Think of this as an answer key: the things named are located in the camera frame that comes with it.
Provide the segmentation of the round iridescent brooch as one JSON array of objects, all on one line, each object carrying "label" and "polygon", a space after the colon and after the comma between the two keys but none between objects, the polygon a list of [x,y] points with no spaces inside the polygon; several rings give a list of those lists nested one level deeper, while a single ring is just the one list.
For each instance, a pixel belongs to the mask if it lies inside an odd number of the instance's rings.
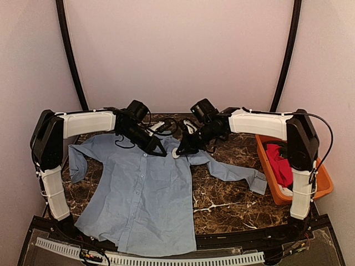
[{"label": "round iridescent brooch", "polygon": [[172,157],[174,158],[174,159],[177,159],[177,158],[179,158],[180,156],[177,154],[177,148],[174,148],[173,150],[172,150]]}]

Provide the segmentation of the light blue shirt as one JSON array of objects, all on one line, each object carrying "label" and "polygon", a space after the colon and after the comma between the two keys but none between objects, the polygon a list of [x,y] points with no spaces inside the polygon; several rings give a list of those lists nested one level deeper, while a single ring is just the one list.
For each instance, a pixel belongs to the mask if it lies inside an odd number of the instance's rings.
[{"label": "light blue shirt", "polygon": [[172,157],[177,139],[161,138],[166,157],[146,154],[129,140],[114,134],[94,136],[70,145],[69,172],[77,183],[87,172],[87,157],[103,164],[103,173],[91,200],[75,226],[99,241],[117,242],[118,251],[136,254],[138,234],[162,241],[173,234],[195,232],[190,168],[206,165],[222,181],[246,180],[251,191],[264,194],[263,173],[216,161],[208,153]]}]

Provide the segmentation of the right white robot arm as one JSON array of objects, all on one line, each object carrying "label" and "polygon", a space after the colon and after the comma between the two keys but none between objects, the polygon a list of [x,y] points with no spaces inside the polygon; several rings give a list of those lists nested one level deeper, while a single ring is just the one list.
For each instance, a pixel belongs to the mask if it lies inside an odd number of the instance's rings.
[{"label": "right white robot arm", "polygon": [[293,177],[290,215],[296,219],[284,226],[283,236],[289,241],[297,239],[305,230],[301,220],[310,212],[316,195],[317,174],[323,164],[317,161],[320,141],[311,121],[314,115],[304,109],[276,113],[229,107],[218,111],[208,99],[200,100],[190,110],[202,127],[182,127],[182,140],[173,151],[174,157],[196,154],[211,140],[231,133],[263,135],[286,141]]}]

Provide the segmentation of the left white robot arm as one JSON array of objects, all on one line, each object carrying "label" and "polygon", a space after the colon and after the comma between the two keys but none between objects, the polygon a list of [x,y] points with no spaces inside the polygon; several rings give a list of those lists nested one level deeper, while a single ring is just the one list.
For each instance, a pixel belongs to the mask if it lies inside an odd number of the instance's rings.
[{"label": "left white robot arm", "polygon": [[78,229],[64,220],[70,216],[62,184],[64,140],[81,134],[113,131],[130,140],[146,154],[165,157],[167,153],[160,140],[140,126],[147,113],[148,108],[137,100],[123,109],[108,107],[81,112],[42,111],[30,148],[51,214],[60,221],[56,231],[65,241],[74,241],[78,237]]}]

